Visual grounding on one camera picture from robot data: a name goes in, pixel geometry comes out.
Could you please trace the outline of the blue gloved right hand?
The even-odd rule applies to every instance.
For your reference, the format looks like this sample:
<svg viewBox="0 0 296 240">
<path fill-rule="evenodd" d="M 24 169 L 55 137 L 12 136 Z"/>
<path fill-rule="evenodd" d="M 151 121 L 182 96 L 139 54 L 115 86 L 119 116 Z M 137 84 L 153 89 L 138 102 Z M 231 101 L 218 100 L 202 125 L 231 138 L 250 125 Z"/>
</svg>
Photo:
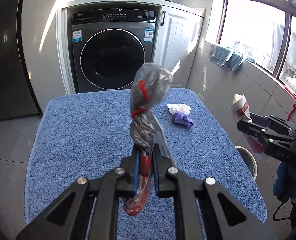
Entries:
<svg viewBox="0 0 296 240">
<path fill-rule="evenodd" d="M 292 165 L 280 162 L 277 168 L 276 178 L 273 184 L 273 194 L 281 202 L 289 200 L 296 204 L 296 168 Z"/>
</svg>

